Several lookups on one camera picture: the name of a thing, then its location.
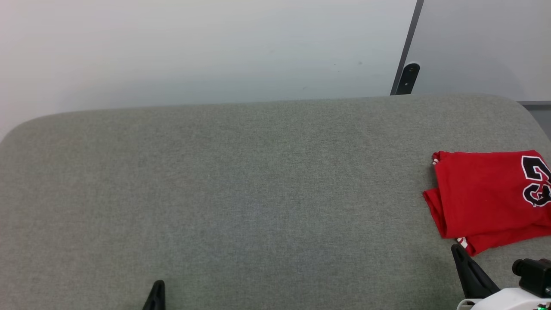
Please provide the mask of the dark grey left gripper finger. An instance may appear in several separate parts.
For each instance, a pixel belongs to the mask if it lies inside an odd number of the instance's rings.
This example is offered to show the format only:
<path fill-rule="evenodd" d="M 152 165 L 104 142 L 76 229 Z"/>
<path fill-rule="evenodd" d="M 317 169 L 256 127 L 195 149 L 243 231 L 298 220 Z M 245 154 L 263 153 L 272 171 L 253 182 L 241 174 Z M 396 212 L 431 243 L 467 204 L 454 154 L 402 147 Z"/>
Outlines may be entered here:
<path fill-rule="evenodd" d="M 165 283 L 163 280 L 157 280 L 150 289 L 142 310 L 165 310 L 166 308 Z"/>

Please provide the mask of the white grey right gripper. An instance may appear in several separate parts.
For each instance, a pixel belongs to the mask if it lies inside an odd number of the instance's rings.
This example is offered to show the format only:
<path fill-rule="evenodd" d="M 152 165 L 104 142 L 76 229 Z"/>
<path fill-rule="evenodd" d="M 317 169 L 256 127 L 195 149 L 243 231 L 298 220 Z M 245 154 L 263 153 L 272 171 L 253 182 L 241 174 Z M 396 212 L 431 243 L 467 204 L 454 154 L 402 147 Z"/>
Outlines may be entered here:
<path fill-rule="evenodd" d="M 550 298 L 539 298 L 521 288 L 500 288 L 471 258 L 462 245 L 452 245 L 464 297 L 457 310 L 549 310 Z"/>

